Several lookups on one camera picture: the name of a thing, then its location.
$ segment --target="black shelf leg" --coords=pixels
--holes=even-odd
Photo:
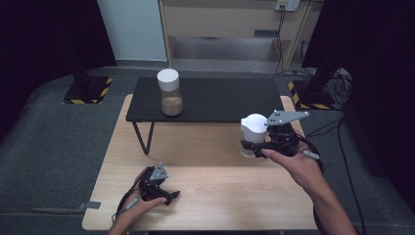
[[[153,130],[155,129],[155,122],[152,121],[152,125],[150,126],[150,132],[149,132],[149,138],[147,139],[147,146],[144,145],[143,137],[141,137],[140,130],[138,129],[137,122],[132,122],[132,125],[134,126],[135,133],[137,134],[138,140],[140,141],[141,148],[143,149],[143,152],[146,156],[150,153],[150,146],[152,144],[152,138],[153,138]]]

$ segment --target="right hand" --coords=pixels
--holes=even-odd
[[[309,150],[308,146],[301,141],[300,149]],[[315,159],[304,153],[297,153],[292,157],[284,156],[279,152],[269,149],[262,149],[261,153],[274,163],[285,168],[306,193],[312,193],[318,190],[318,188],[326,186],[326,180],[321,173],[318,163]]]

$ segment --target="yellow and black hazard tape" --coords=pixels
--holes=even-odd
[[[299,93],[297,93],[296,87],[292,82],[288,83],[291,94],[293,95],[294,105],[298,110],[334,110],[335,106],[332,104],[303,104],[300,100]]]
[[[112,78],[108,78],[99,99],[96,100],[88,100],[88,99],[71,99],[71,100],[64,100],[64,104],[76,104],[76,105],[85,105],[85,104],[101,104],[108,93],[108,89],[110,89],[111,83],[113,82]]]

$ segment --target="electrical outlet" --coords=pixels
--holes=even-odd
[[[277,0],[275,11],[282,12],[283,6],[286,12],[295,12],[299,8],[300,0]]]

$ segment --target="forearm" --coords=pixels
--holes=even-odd
[[[309,190],[307,193],[321,223],[329,234],[356,234],[345,210],[326,183],[318,191]]]
[[[108,231],[109,235],[123,235],[126,231],[128,231],[133,225],[134,222],[137,221],[141,217],[141,213],[137,211],[126,211],[123,214],[119,215],[113,226]]]

